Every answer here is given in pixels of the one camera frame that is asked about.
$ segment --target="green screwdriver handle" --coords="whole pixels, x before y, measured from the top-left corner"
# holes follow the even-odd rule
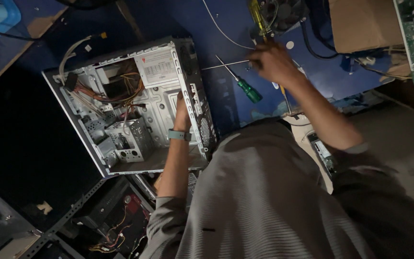
[[[239,77],[237,81],[237,85],[244,90],[247,97],[252,101],[252,103],[257,103],[263,99],[261,94],[256,91],[253,87],[251,87],[244,79]]]

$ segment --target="ventilation holes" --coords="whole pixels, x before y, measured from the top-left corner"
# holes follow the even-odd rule
[[[207,146],[210,141],[210,130],[205,118],[202,118],[201,120],[201,136],[203,144]]]

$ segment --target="person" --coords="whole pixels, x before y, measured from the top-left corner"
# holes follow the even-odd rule
[[[414,258],[414,200],[362,135],[298,71],[277,43],[249,59],[298,101],[336,159],[333,193],[281,123],[267,120],[223,140],[200,174],[189,213],[188,142],[171,139],[156,210],[140,258]],[[190,119],[179,96],[174,131]]]

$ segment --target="shirt sleeve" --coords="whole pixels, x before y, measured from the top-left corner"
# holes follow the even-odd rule
[[[332,195],[378,258],[414,257],[414,200],[366,145],[333,154]]]
[[[175,258],[183,236],[188,215],[186,199],[161,197],[147,226],[148,246],[140,258]]]

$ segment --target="green screwdriver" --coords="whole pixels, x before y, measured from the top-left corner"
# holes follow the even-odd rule
[[[224,64],[224,62],[221,60],[219,56],[215,56],[218,58],[218,60],[220,60],[222,64]],[[237,81],[237,85],[240,88],[242,88],[242,90],[244,90],[245,94],[250,99],[250,101],[252,101],[252,103],[257,103],[261,101],[261,99],[263,99],[261,94],[258,91],[256,91],[253,87],[251,87],[244,79],[236,76],[236,74],[233,73],[233,71],[231,71],[231,69],[228,66],[225,66],[225,68],[233,75],[234,79]]]

